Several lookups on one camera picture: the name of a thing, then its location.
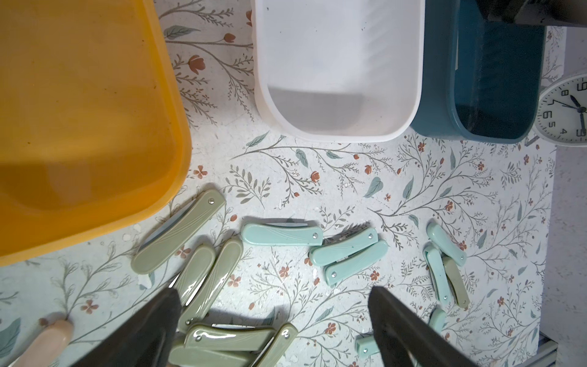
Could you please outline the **pink folding knife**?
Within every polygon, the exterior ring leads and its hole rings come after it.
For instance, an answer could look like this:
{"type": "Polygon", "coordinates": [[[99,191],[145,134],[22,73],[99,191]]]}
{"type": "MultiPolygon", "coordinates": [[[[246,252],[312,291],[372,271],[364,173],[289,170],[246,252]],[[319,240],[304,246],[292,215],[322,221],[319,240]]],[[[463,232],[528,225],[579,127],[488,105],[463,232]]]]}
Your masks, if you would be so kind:
{"type": "Polygon", "coordinates": [[[74,332],[69,321],[56,321],[43,330],[10,367],[50,366],[67,348],[74,332]]]}

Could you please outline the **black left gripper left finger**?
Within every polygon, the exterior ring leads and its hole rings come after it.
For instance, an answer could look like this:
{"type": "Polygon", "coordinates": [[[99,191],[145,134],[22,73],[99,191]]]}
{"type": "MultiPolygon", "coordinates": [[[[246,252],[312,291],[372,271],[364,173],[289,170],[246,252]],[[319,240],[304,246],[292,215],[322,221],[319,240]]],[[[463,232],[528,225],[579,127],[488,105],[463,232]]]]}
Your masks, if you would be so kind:
{"type": "Polygon", "coordinates": [[[177,290],[163,290],[74,365],[166,366],[181,310],[177,290]]]}

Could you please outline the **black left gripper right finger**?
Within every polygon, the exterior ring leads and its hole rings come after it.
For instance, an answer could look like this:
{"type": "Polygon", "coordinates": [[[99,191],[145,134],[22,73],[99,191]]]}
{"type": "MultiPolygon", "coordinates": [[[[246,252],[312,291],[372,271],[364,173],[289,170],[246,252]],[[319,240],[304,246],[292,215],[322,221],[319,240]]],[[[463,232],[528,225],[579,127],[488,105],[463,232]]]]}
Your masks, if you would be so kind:
{"type": "Polygon", "coordinates": [[[384,287],[371,289],[368,311],[385,366],[475,365],[384,287]]]}

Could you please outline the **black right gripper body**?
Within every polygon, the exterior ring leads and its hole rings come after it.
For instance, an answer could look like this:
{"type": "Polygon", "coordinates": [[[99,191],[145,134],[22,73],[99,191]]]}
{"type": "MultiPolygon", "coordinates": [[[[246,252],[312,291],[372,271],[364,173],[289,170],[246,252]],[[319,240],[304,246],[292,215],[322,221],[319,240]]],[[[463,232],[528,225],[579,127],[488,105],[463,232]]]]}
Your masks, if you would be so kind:
{"type": "Polygon", "coordinates": [[[477,0],[484,19],[510,24],[585,27],[586,0],[477,0]]]}

